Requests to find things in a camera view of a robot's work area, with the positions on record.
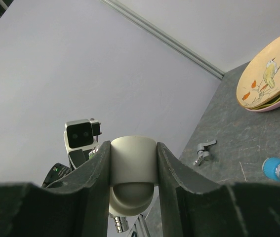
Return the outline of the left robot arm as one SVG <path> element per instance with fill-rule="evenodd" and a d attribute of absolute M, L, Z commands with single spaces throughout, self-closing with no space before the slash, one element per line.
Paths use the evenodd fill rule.
<path fill-rule="evenodd" d="M 47 173 L 41 187 L 46 188 L 51 183 L 68 175 L 70 172 L 71 172 L 71 169 L 68 166 L 63 165 L 61 163 L 54 164 L 54 166 Z"/>

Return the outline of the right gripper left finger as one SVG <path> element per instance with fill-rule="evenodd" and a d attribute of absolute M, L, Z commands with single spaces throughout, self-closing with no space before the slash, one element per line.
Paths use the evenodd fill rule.
<path fill-rule="evenodd" d="M 110 142 L 46 188 L 0 183 L 0 237 L 105 237 L 109 218 Z"/>

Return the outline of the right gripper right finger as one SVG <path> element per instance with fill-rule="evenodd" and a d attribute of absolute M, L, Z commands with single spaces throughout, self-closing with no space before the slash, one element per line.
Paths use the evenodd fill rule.
<path fill-rule="evenodd" d="M 280 184 L 218 184 L 157 144 L 165 237 L 280 237 Z"/>

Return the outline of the green water faucet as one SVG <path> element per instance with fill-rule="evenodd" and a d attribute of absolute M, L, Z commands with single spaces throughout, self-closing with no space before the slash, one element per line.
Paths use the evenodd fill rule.
<path fill-rule="evenodd" d="M 132 217 L 122 217 L 109 215 L 113 219 L 115 229 L 119 237 L 139 237 L 136 223 L 139 215 Z"/>

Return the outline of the white elbow fitting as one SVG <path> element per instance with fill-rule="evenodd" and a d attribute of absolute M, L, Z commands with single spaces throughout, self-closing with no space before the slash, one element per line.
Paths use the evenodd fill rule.
<path fill-rule="evenodd" d="M 115 216 L 136 216 L 151 204 L 159 184 L 157 143 L 124 136 L 110 143 L 110 203 Z"/>

